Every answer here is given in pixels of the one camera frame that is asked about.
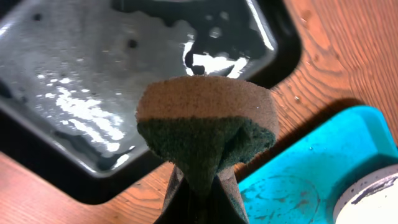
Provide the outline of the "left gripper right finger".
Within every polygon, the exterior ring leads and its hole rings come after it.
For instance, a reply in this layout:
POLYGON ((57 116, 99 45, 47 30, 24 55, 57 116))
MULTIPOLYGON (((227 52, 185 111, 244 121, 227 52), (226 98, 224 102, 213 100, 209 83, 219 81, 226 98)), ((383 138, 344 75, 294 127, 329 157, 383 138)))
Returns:
POLYGON ((247 220, 238 213, 232 200, 224 190, 219 177, 215 177, 211 191, 201 210, 201 224, 246 224, 247 220))

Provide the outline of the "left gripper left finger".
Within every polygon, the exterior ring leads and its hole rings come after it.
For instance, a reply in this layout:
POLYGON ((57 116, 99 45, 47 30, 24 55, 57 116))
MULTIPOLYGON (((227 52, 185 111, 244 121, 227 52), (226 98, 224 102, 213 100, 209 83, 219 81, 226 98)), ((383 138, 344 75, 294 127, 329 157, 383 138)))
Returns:
POLYGON ((169 204, 154 224, 198 223, 198 199, 185 179, 179 183, 169 204))

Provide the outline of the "green yellow sponge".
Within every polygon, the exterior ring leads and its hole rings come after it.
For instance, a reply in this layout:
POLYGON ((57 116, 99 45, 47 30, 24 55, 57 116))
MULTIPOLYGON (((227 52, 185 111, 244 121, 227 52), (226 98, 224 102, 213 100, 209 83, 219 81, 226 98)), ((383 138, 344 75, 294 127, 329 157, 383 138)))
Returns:
POLYGON ((179 77, 150 84, 139 100, 137 130, 149 149, 174 165, 162 212, 185 179, 198 199, 197 217, 215 177, 248 221, 233 167, 277 140, 270 90, 226 77, 179 77))

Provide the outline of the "white speckled plate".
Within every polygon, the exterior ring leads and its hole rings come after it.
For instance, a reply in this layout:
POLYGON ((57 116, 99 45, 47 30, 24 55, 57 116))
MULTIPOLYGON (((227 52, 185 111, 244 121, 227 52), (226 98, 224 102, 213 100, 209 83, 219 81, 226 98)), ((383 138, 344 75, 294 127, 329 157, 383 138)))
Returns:
POLYGON ((359 179, 338 199, 336 224, 397 224, 397 165, 359 179))

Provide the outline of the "teal plastic tray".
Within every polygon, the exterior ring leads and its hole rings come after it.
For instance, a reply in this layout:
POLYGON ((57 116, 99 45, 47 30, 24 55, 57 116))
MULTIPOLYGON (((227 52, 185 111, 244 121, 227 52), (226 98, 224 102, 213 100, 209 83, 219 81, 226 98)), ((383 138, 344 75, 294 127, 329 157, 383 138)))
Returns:
POLYGON ((383 114, 345 109, 239 183, 250 223, 333 223, 343 192, 375 170, 397 163, 383 114))

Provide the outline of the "black rectangular water tray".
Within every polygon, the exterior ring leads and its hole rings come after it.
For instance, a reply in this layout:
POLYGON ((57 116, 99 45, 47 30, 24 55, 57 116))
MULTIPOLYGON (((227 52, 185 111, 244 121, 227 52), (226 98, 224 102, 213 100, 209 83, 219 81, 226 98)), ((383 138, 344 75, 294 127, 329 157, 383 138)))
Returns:
POLYGON ((101 204, 161 164, 136 129, 146 86, 178 76, 272 88, 302 42, 283 1, 1 2, 1 150, 101 204))

